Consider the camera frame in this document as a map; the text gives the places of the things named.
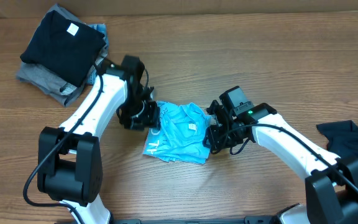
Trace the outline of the light blue printed t-shirt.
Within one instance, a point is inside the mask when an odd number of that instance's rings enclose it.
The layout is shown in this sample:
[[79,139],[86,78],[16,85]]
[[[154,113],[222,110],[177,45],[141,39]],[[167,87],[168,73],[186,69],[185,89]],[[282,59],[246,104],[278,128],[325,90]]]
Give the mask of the light blue printed t-shirt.
[[158,101],[159,128],[150,128],[143,154],[165,162],[191,162],[204,164],[209,149],[203,146],[211,116],[194,103],[175,105]]

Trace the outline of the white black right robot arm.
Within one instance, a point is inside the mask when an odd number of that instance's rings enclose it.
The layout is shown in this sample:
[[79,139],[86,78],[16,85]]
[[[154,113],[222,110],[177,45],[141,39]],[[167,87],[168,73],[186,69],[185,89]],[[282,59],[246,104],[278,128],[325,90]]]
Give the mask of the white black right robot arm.
[[252,141],[280,158],[305,183],[306,203],[275,215],[245,217],[245,223],[358,223],[358,159],[329,152],[293,129],[266,103],[254,105],[239,86],[213,100],[215,119],[203,145],[212,154]]

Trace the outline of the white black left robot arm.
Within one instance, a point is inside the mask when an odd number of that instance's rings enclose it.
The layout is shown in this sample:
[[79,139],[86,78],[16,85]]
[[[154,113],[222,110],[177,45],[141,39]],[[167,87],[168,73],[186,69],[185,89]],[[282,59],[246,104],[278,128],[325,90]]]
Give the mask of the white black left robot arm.
[[103,181],[100,139],[111,118],[128,130],[160,129],[160,109],[139,57],[126,55],[117,65],[104,59],[98,80],[75,113],[58,128],[39,136],[38,164],[22,195],[34,207],[65,207],[75,223],[113,223],[99,194]]

